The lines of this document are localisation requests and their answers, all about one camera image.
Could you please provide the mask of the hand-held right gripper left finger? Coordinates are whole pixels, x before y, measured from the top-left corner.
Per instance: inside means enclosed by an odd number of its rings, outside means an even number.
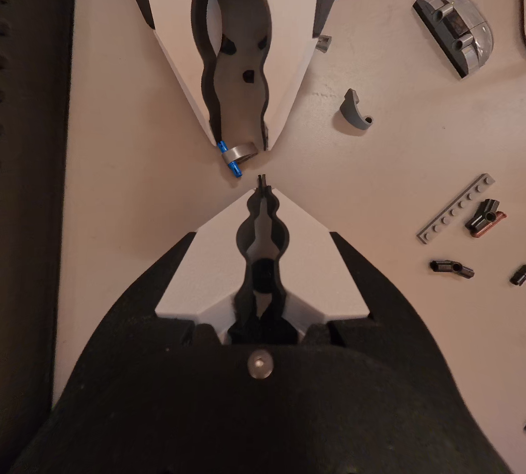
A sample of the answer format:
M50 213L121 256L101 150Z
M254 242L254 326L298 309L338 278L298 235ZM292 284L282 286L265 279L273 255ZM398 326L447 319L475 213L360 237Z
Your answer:
M158 317L209 324L227 343L236 321L233 299L246 270L236 235L249 217L247 201L254 192L247 191L197 230L155 309Z

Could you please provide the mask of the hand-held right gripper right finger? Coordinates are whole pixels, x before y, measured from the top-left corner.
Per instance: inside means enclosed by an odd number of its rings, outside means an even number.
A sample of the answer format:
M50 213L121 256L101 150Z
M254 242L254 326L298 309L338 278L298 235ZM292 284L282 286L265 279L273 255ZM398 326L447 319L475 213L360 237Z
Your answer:
M314 324L368 317L370 310L329 230L279 190L277 218L289 234L278 261L286 292L283 317L303 337Z

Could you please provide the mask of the blue lego pin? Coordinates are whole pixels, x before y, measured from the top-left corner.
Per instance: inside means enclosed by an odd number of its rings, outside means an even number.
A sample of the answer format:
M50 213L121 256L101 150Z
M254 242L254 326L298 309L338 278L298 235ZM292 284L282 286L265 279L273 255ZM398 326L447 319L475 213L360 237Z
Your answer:
M238 159L240 154L237 151L237 148L228 148L224 141L217 143L217 147L221 152L221 157L227 167L230 169L235 178L239 179L242 177L242 171L238 165Z

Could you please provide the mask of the black lego wheel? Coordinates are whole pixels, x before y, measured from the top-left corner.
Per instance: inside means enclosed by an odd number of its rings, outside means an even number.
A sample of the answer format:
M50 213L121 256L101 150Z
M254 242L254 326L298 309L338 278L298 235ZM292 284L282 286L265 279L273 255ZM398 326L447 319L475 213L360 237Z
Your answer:
M270 258L260 258L252 263L251 274L253 290L261 294L270 294L273 290L274 260Z

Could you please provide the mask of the black angled lego connector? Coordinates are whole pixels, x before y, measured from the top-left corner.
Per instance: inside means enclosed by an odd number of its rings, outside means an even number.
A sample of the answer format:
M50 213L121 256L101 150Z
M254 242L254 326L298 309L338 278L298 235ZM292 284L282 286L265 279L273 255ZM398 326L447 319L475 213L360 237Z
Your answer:
M452 273L466 279L471 279L475 275L472 268L453 260L432 260L429 267L435 273Z

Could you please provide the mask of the grey lego arch piece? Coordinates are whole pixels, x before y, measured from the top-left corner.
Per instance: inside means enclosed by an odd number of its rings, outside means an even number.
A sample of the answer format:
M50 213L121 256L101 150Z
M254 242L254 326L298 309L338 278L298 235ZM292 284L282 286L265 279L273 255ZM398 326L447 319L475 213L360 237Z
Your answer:
M371 116L363 116L359 111L358 105L358 93L354 89L349 88L345 93L339 111L351 126L361 131L367 131L373 124L373 118Z

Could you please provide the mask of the long grey lego plate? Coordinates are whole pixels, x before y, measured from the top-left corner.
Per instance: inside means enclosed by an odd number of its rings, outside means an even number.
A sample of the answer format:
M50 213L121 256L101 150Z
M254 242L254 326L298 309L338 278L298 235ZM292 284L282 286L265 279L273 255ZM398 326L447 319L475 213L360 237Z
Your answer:
M424 245L430 244L438 234L461 217L473 203L479 201L481 195L495 183L494 177L488 173L483 173L471 181L416 234L418 241Z

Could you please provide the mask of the grey curved lego assembly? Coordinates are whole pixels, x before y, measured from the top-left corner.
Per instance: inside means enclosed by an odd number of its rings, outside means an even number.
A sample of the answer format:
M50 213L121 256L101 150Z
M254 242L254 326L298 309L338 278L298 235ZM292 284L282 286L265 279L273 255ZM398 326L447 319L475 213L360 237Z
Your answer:
M461 78L488 61L493 33L472 0L415 0L412 7Z

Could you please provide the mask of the black and brown lego piece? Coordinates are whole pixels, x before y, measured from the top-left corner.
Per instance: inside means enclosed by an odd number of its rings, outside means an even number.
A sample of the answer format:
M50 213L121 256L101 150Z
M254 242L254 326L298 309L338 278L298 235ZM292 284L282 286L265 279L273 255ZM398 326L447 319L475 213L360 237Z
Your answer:
M486 199L479 204L474 215L465 223L471 237L480 238L508 217L498 210L499 205L500 202L494 199Z

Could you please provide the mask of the black perforated office chair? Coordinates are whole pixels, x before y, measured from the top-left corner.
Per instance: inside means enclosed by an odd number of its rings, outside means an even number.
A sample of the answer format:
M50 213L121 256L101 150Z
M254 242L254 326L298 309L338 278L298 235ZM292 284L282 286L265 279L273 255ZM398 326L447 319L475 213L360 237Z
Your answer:
M1 473L52 403L75 0L1 0Z

